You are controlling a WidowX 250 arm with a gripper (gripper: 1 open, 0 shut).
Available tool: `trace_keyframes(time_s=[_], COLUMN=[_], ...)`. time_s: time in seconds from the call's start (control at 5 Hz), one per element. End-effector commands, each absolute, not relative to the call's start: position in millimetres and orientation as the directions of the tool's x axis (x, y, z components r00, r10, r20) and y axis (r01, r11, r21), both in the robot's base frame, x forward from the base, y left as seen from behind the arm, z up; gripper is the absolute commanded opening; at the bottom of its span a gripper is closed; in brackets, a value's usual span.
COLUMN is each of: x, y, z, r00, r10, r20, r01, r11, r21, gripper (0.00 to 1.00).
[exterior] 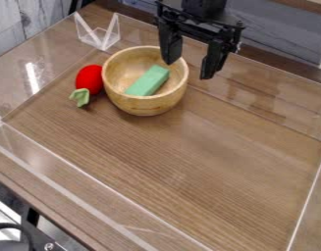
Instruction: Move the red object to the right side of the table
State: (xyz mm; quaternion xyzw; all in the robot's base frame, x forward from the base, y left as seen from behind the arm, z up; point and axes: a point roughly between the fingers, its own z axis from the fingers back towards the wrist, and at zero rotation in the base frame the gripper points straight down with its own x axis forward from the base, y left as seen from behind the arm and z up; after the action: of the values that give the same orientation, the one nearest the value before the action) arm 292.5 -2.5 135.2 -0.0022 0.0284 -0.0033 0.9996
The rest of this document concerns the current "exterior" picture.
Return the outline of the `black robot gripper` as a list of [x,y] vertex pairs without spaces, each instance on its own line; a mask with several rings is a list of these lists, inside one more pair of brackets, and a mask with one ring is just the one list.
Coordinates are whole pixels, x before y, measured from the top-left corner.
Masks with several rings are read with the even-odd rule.
[[162,60],[172,65],[182,54],[182,36],[209,42],[200,79],[215,77],[229,52],[236,53],[245,30],[243,20],[225,9],[227,0],[157,0]]

